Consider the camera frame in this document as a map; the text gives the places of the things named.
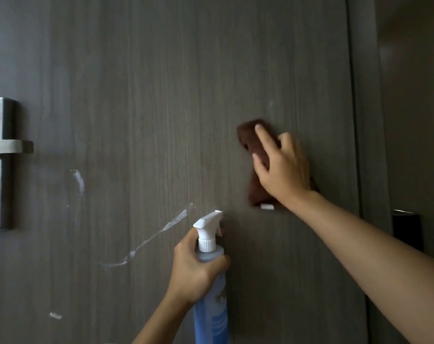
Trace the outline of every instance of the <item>door lock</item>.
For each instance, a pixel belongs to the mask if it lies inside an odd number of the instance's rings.
[[[0,98],[0,230],[11,228],[12,157],[33,153],[31,141],[14,139],[14,100]]]

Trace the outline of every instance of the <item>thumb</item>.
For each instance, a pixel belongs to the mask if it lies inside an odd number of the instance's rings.
[[[220,273],[226,272],[231,266],[231,259],[227,255],[219,256],[205,264],[205,268],[212,278],[216,278]]]
[[[252,156],[254,157],[254,169],[258,175],[258,178],[261,179],[262,177],[268,175],[268,170],[261,161],[261,158],[255,153],[252,154]]]

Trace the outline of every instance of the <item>spray bottle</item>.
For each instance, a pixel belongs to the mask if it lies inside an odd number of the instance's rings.
[[[222,217],[223,212],[216,210],[193,225],[199,234],[196,257],[203,263],[224,254],[223,248],[215,243],[215,234],[221,237]],[[217,276],[209,293],[195,304],[194,330],[196,344],[229,343],[225,273]]]

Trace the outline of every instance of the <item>person's left arm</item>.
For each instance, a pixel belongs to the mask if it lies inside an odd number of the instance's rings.
[[[170,344],[193,305],[203,298],[220,273],[231,265],[228,256],[201,263],[195,254],[198,231],[192,228],[174,249],[169,287],[150,320],[132,344]]]

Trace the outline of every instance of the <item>dark gray door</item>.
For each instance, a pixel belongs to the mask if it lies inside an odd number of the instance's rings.
[[[235,134],[293,132],[358,212],[347,39],[345,0],[0,0],[0,96],[36,145],[0,232],[0,344],[130,343],[214,209],[232,342],[366,343],[364,295],[319,238],[247,207]],[[193,340],[189,314],[176,343]]]

